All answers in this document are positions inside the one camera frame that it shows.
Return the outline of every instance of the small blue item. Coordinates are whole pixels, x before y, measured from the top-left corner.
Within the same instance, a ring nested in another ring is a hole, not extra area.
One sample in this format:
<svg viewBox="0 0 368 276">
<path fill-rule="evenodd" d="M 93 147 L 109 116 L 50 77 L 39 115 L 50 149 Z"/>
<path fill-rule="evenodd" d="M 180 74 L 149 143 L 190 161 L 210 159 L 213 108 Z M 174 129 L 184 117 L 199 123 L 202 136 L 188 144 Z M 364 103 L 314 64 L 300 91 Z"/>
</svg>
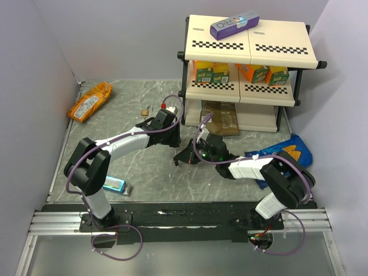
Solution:
<svg viewBox="0 0 368 276">
<path fill-rule="evenodd" d="M 114 177 L 106 177 L 103 189 L 107 191 L 113 191 L 114 193 L 124 194 L 126 183 L 124 180 Z"/>
<path fill-rule="evenodd" d="M 259 156 L 277 154 L 280 151 L 286 151 L 292 157 L 295 158 L 296 161 L 299 162 L 303 167 L 309 167 L 313 162 L 312 153 L 309 151 L 308 147 L 304 144 L 303 140 L 292 133 L 292 136 L 289 140 L 278 143 L 276 145 L 272 145 L 271 147 L 264 148 L 260 151 L 250 151 L 245 152 L 246 157 L 252 157 L 253 155 L 259 154 Z M 256 182 L 258 186 L 263 190 L 267 187 L 267 183 L 264 180 L 257 180 Z"/>
</svg>

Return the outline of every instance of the purple wall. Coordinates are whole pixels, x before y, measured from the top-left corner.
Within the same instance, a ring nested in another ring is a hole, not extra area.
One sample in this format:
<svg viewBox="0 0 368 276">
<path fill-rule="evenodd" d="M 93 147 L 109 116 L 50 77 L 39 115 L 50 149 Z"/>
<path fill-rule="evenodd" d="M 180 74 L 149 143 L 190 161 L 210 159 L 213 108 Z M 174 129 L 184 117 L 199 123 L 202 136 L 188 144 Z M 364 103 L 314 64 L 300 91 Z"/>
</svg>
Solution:
<svg viewBox="0 0 368 276">
<path fill-rule="evenodd" d="M 234 16 L 317 22 L 328 0 L 34 0 L 76 78 L 180 79 L 185 18 Z"/>
<path fill-rule="evenodd" d="M 368 275 L 368 5 L 330 0 L 311 34 L 325 70 L 306 71 L 293 130 L 313 153 L 313 189 L 326 207 L 348 275 Z"/>
<path fill-rule="evenodd" d="M 14 275 L 48 194 L 76 80 L 29 0 L 0 8 L 0 275 Z"/>
</svg>

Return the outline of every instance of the blue chip bag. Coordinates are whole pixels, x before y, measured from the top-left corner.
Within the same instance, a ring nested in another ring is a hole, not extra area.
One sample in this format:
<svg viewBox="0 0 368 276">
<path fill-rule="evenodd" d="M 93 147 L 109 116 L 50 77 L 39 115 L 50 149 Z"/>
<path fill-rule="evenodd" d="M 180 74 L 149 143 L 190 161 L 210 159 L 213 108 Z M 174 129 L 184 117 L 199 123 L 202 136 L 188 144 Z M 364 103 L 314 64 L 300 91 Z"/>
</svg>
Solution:
<svg viewBox="0 0 368 276">
<path fill-rule="evenodd" d="M 252 157 L 256 154 L 259 154 L 259 156 L 264 156 L 277 154 L 279 151 L 286 151 L 303 167 L 309 167 L 313 162 L 313 156 L 308 147 L 304 144 L 299 135 L 296 135 L 295 133 L 292 133 L 291 138 L 287 141 L 272 145 L 271 147 L 264 148 L 260 151 L 245 152 L 245 156 Z M 267 187 L 267 183 L 264 180 L 256 180 L 256 182 L 262 190 Z"/>
</svg>

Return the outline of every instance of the purple box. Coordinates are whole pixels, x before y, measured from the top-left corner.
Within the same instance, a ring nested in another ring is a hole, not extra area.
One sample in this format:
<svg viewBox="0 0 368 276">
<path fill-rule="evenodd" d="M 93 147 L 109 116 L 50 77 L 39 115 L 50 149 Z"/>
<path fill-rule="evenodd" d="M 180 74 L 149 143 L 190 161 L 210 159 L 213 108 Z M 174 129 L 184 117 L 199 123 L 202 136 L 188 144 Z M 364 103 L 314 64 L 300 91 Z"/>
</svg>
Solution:
<svg viewBox="0 0 368 276">
<path fill-rule="evenodd" d="M 254 11 L 238 14 L 221 21 L 211 24 L 210 34 L 216 39 L 224 39 L 225 37 L 235 35 L 236 33 L 257 26 L 259 15 Z"/>
</svg>

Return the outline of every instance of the gray marble surface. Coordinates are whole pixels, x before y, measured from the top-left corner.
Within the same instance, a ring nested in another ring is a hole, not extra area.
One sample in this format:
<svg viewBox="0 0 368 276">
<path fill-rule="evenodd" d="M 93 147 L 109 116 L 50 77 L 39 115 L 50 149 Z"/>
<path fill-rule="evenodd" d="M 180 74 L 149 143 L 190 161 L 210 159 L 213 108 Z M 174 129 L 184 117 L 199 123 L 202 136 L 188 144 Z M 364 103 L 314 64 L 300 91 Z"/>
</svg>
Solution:
<svg viewBox="0 0 368 276">
<path fill-rule="evenodd" d="M 181 82 L 177 80 L 119 80 L 112 81 L 110 98 L 84 123 L 74 121 L 67 140 L 61 166 L 49 202 L 79 202 L 80 198 L 65 191 L 63 169 L 77 143 L 84 137 L 105 139 L 130 130 L 142 121 L 140 111 L 151 105 L 159 110 L 162 99 L 177 93 Z M 86 82 L 85 93 L 98 82 Z M 175 99 L 168 104 L 178 105 Z M 108 175 L 124 179 L 133 187 L 130 196 L 106 191 L 109 201 L 257 201 L 269 194 L 261 190 L 252 179 L 229 180 L 218 175 L 214 166 L 200 163 L 176 167 L 173 157 L 183 150 L 193 137 L 195 127 L 181 125 L 180 148 L 156 145 L 125 155 L 110 164 Z M 225 137 L 231 153 L 244 155 L 244 151 L 260 150 L 290 138 L 284 116 L 277 133 L 241 131 L 239 136 Z"/>
</svg>

